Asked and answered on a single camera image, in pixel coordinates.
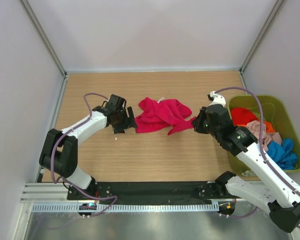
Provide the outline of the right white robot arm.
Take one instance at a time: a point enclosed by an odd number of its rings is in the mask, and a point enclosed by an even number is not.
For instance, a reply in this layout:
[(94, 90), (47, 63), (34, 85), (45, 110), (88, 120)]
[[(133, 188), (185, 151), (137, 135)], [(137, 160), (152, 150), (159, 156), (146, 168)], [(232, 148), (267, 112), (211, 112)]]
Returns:
[(216, 180), (215, 192), (221, 198), (242, 198), (269, 214), (272, 222), (286, 233), (300, 224), (300, 185), (292, 180), (263, 150), (257, 138), (245, 127), (234, 126), (221, 104), (200, 109), (192, 121), (194, 131), (210, 134), (219, 145), (248, 166), (266, 189), (226, 171)]

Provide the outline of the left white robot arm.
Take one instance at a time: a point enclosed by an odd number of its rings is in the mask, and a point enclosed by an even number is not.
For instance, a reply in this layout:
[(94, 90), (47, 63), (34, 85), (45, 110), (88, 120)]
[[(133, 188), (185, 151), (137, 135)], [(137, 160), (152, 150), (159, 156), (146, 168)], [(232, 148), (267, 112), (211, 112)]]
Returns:
[(89, 115), (77, 123), (48, 131), (39, 157), (39, 165), (53, 174), (58, 174), (74, 187), (85, 200), (91, 200), (97, 191), (96, 180), (78, 165), (79, 146), (98, 131), (112, 126), (114, 134), (136, 129), (132, 107), (93, 108)]

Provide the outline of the magenta red t shirt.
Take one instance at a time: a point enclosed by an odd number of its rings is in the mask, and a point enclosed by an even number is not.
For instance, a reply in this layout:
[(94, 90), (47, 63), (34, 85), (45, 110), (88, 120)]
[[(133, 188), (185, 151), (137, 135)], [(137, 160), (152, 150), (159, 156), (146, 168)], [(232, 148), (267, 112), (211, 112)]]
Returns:
[(156, 101), (149, 97), (144, 98), (138, 104), (142, 113), (135, 117), (137, 134), (152, 133), (167, 127), (172, 129), (169, 136), (184, 130), (192, 129), (192, 110), (177, 99), (163, 99)]

